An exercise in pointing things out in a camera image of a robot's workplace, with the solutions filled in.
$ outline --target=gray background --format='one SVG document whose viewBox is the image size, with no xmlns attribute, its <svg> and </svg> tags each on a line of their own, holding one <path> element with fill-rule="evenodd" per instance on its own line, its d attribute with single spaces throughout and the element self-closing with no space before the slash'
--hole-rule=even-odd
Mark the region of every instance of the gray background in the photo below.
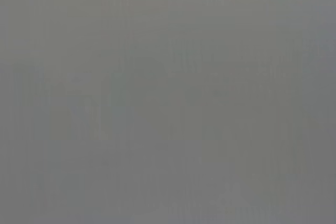
<svg viewBox="0 0 336 224">
<path fill-rule="evenodd" d="M 336 0 L 0 0 L 0 223 L 335 223 Z"/>
</svg>

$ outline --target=gray wall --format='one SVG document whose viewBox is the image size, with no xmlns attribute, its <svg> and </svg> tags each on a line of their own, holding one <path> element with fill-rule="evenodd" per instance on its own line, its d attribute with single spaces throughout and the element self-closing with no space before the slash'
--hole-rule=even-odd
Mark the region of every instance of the gray wall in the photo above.
<svg viewBox="0 0 336 224">
<path fill-rule="evenodd" d="M 0 223 L 335 223 L 336 0 L 0 0 Z"/>
</svg>

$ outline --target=fog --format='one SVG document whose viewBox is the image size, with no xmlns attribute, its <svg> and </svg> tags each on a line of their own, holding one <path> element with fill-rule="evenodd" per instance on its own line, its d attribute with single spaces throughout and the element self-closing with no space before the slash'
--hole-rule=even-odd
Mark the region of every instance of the fog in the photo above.
<svg viewBox="0 0 336 224">
<path fill-rule="evenodd" d="M 334 223 L 336 0 L 0 0 L 1 223 Z"/>
</svg>

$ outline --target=gray surface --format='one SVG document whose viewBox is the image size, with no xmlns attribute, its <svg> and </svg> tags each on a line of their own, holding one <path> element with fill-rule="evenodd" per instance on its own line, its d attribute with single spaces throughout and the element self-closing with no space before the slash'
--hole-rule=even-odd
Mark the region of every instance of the gray surface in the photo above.
<svg viewBox="0 0 336 224">
<path fill-rule="evenodd" d="M 335 223 L 336 0 L 0 0 L 0 223 Z"/>
</svg>

